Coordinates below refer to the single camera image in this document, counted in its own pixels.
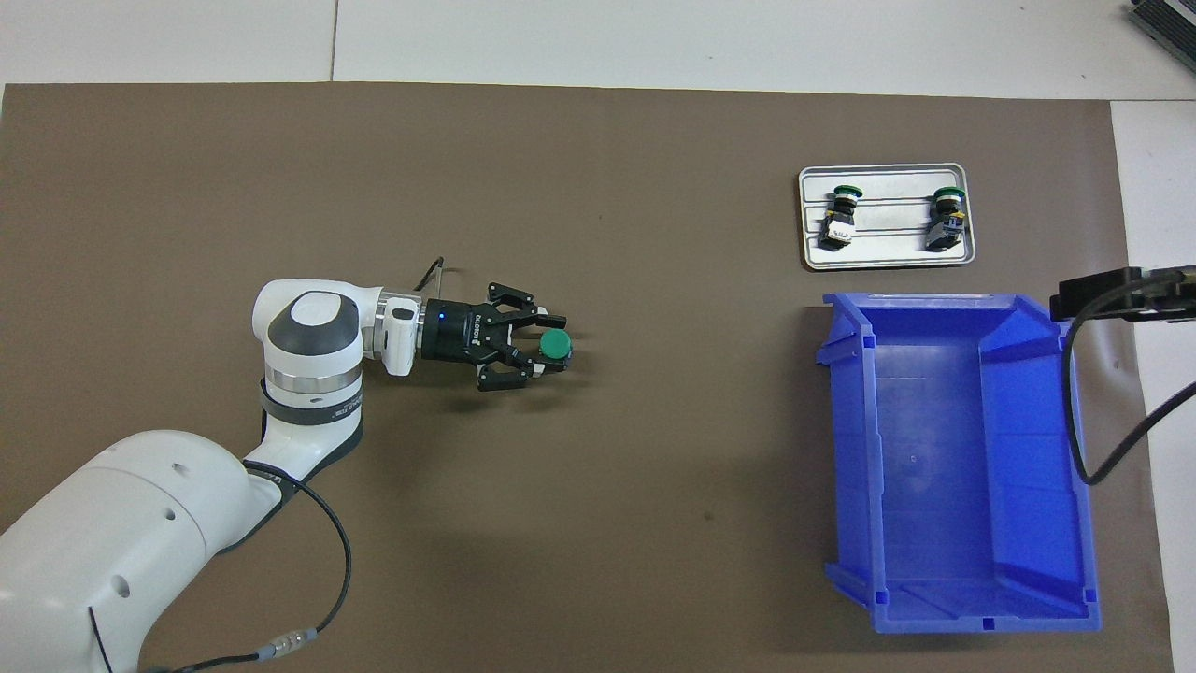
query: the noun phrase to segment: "screw hole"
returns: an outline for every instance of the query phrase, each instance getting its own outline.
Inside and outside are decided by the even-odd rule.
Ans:
[[[112,591],[122,599],[129,598],[129,583],[120,575],[112,575]]]

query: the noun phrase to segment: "white floor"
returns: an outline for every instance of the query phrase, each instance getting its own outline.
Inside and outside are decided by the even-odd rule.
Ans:
[[[1196,73],[1117,0],[4,0],[0,82],[396,80],[1103,98],[1130,263],[1196,262]],[[1137,329],[1148,408],[1196,323]],[[1196,672],[1196,408],[1151,435],[1176,671]]]

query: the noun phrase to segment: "blue plastic container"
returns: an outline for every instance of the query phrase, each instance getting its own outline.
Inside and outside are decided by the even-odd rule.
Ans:
[[[1066,328],[1018,294],[828,294],[838,563],[881,634],[1100,629]]]

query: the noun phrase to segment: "green button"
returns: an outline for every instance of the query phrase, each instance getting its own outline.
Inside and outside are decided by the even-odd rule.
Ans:
[[[549,329],[539,335],[539,353],[545,359],[565,360],[573,353],[573,338],[563,329]]]

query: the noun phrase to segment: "black cable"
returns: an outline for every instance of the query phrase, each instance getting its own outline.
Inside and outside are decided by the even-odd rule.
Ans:
[[[432,273],[437,270],[438,267],[443,265],[445,265],[445,258],[443,256],[437,257],[437,261],[432,262],[432,265],[428,267],[427,273],[425,273],[423,277],[421,277],[420,281],[415,285],[413,292],[419,292],[420,289],[423,289],[423,286],[428,283],[428,280],[432,280]]]
[[[1159,405],[1159,409],[1152,411],[1146,418],[1139,423],[1134,430],[1125,436],[1117,448],[1109,454],[1100,467],[1096,472],[1088,473],[1087,466],[1084,464],[1084,452],[1080,449],[1080,440],[1075,432],[1075,409],[1072,404],[1072,351],[1075,347],[1075,336],[1080,331],[1080,326],[1092,318],[1097,312],[1104,310],[1109,304],[1113,302],[1122,296],[1133,294],[1141,289],[1148,287],[1157,287],[1160,285],[1170,285],[1172,282],[1182,282],[1185,279],[1185,274],[1182,270],[1171,270],[1165,273],[1159,273],[1155,275],[1149,275],[1146,277],[1140,277],[1137,280],[1131,280],[1124,285],[1119,285],[1097,295],[1075,314],[1075,319],[1072,320],[1072,326],[1067,331],[1067,339],[1063,343],[1063,420],[1067,423],[1067,438],[1072,447],[1072,463],[1075,465],[1075,472],[1080,476],[1080,481],[1090,487],[1096,487],[1097,484],[1104,482],[1105,477],[1112,472],[1113,467],[1121,463],[1125,454],[1129,453],[1134,445],[1136,445],[1152,428],[1154,428],[1164,417],[1176,410],[1179,405],[1184,404],[1192,396],[1196,396],[1196,381],[1189,385],[1183,391],[1172,396],[1167,402]]]
[[[353,579],[353,546],[349,544],[349,536],[344,532],[344,526],[341,525],[341,518],[336,516],[336,513],[332,512],[328,501],[322,498],[319,494],[311,489],[311,487],[304,484],[294,477],[291,477],[273,465],[266,465],[263,463],[255,463],[251,460],[243,461],[243,464],[248,470],[255,470],[257,472],[264,472],[266,475],[277,477],[279,479],[294,487],[297,490],[307,494],[307,497],[319,506],[319,509],[324,510],[324,514],[328,515],[332,526],[336,527],[336,534],[341,538],[341,546],[344,547],[344,580],[341,582],[341,593],[336,596],[336,602],[332,605],[332,610],[328,611],[328,616],[324,617],[324,619],[316,626],[316,632],[321,632],[332,623],[332,619],[336,618],[336,613],[340,612],[341,606],[344,605],[346,596],[349,594],[349,581]],[[176,668],[175,671],[171,671],[171,673],[194,673],[195,671],[203,671],[205,668],[213,668],[224,663],[242,663],[245,661],[257,661],[258,659],[257,653],[219,656],[216,659],[209,659],[199,663],[191,663],[190,666]]]
[[[96,624],[96,611],[87,606],[87,617],[91,618],[91,632],[96,636],[96,644],[99,646],[99,656],[104,657],[104,666],[108,673],[112,673],[112,662],[108,660],[108,650],[104,649],[104,638],[99,637],[99,625]]]

